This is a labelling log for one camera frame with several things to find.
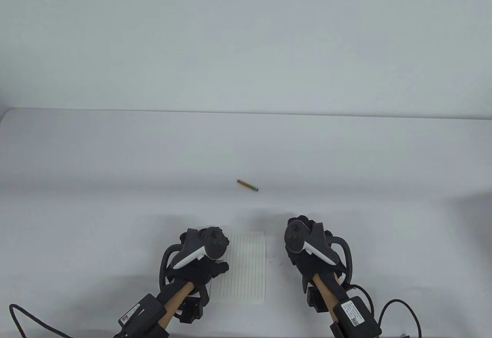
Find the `vr controller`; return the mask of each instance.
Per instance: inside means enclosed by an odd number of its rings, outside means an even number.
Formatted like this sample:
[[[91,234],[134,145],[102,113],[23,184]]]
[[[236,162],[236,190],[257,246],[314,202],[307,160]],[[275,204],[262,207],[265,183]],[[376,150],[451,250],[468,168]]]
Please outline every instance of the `vr controller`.
[[[330,265],[340,262],[338,254],[326,242],[323,223],[314,223],[309,230],[301,220],[293,220],[285,229],[283,238],[287,248],[295,254],[305,250]]]
[[[183,248],[173,257],[169,266],[180,269],[193,260],[208,257],[218,260],[225,254],[229,240],[216,226],[207,228],[201,234],[197,229],[188,228]]]

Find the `white table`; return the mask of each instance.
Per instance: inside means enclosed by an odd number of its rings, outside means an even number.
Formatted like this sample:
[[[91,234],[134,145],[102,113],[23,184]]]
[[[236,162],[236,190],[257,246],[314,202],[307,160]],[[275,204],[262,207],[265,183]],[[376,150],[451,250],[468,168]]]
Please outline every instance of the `white table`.
[[[210,303],[168,331],[330,336],[283,249],[295,213],[348,241],[353,282],[376,315],[402,298],[425,336],[486,336],[491,138],[480,120],[11,110],[0,124],[0,333],[17,336],[5,306],[16,302],[77,338],[111,337],[133,303],[158,292],[176,234],[218,224],[266,233],[265,303]],[[401,306],[382,328],[416,334]]]

